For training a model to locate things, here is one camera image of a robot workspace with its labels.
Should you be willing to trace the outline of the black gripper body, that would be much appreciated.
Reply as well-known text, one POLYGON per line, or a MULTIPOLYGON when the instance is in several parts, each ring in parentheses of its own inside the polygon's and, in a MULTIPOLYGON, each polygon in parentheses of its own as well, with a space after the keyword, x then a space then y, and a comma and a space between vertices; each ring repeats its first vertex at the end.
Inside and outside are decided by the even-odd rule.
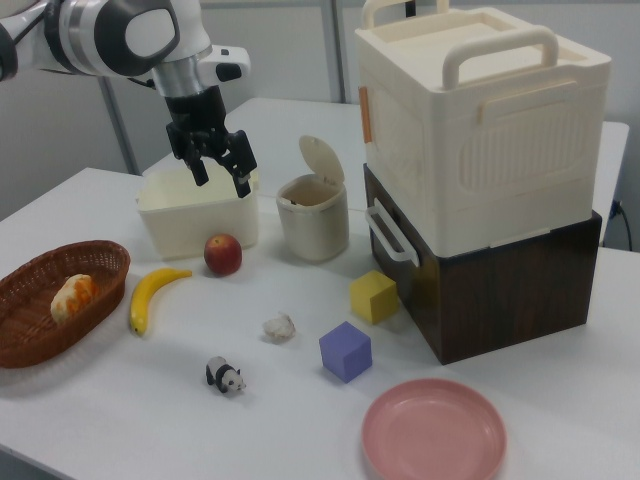
POLYGON ((221 158, 246 150, 245 133, 226 128, 226 107, 218 86, 188 97, 166 98, 166 104, 171 116, 166 130, 177 159, 186 160, 189 151, 221 158))

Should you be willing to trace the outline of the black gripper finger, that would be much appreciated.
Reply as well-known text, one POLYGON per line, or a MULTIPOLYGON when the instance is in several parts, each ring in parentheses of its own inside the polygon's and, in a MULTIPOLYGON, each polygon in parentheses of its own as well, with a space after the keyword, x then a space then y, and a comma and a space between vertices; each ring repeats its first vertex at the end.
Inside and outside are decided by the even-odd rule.
POLYGON ((224 140, 225 152, 219 160, 231 175, 238 198, 245 198, 251 193, 249 180, 251 173, 257 168, 257 162, 243 130, 228 133, 224 140))
POLYGON ((203 186, 209 181, 206 167, 201 159, 201 153, 194 144, 190 144, 187 147, 185 164, 189 167, 197 186, 203 186))

